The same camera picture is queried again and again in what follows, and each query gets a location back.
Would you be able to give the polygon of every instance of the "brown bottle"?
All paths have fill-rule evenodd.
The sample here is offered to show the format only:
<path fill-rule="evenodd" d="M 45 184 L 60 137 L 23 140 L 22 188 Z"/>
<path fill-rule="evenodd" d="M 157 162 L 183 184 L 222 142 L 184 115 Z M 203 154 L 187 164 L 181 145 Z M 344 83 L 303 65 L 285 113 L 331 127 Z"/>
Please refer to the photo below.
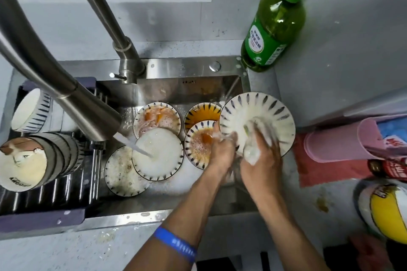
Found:
<path fill-rule="evenodd" d="M 404 163 L 407 163 L 406 160 L 407 158 L 401 159 Z M 368 167 L 376 177 L 407 181 L 407 167 L 400 164 L 383 160 L 369 160 Z"/>

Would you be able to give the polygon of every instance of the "blue wristband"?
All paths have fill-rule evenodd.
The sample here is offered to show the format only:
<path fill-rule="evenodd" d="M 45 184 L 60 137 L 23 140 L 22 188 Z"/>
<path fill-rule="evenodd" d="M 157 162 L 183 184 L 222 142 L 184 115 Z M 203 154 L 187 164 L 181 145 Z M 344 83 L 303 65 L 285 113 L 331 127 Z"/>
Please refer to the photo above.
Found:
<path fill-rule="evenodd" d="M 191 263 L 195 262 L 197 250 L 188 242 L 178 238 L 176 235 L 170 233 L 168 230 L 162 227 L 158 227 L 155 230 L 154 236 L 162 243 L 174 248 L 178 253 L 186 257 Z"/>

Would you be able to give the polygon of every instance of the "yellow and white container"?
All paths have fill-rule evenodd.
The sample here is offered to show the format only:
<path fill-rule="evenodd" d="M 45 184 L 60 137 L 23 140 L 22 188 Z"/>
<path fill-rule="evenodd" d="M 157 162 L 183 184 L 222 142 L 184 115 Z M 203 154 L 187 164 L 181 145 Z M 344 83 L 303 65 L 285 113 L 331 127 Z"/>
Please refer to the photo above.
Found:
<path fill-rule="evenodd" d="M 358 206 L 375 232 L 407 244 L 407 190 L 395 184 L 372 184 L 360 194 Z"/>

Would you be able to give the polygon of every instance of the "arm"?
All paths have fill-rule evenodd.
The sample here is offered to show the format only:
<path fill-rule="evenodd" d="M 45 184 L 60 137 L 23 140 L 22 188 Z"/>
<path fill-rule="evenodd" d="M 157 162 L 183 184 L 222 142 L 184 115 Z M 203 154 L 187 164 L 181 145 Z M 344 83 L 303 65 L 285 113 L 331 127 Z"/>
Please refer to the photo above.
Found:
<path fill-rule="evenodd" d="M 219 131 L 218 123 L 214 132 Z M 197 248 L 201 241 L 209 211 L 225 179 L 235 155 L 235 137 L 219 141 L 212 138 L 208 167 L 194 183 L 186 199 L 170 214 L 161 227 Z M 175 249 L 154 236 L 143 245 L 124 271 L 187 271 L 191 263 Z"/>
<path fill-rule="evenodd" d="M 328 271 L 323 258 L 289 214 L 281 195 L 282 159 L 278 143 L 269 148 L 260 132 L 255 135 L 261 156 L 254 166 L 242 160 L 242 180 L 267 224 L 284 269 Z"/>

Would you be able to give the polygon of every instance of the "water splash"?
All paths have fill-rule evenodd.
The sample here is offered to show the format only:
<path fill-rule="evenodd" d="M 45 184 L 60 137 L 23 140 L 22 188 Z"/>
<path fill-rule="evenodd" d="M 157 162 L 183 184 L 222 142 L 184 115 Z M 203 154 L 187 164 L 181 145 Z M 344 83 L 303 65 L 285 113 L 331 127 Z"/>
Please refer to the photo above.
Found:
<path fill-rule="evenodd" d="M 149 154 L 148 152 L 140 149 L 139 147 L 137 147 L 135 145 L 135 143 L 131 142 L 129 139 L 127 139 L 126 137 L 124 137 L 122 134 L 120 134 L 119 132 L 117 132 L 115 135 L 113 135 L 113 137 L 118 140 L 119 142 L 125 144 L 126 146 L 130 147 L 131 149 L 144 154 L 146 156 L 148 156 L 149 158 L 152 158 L 153 156 L 151 154 Z"/>

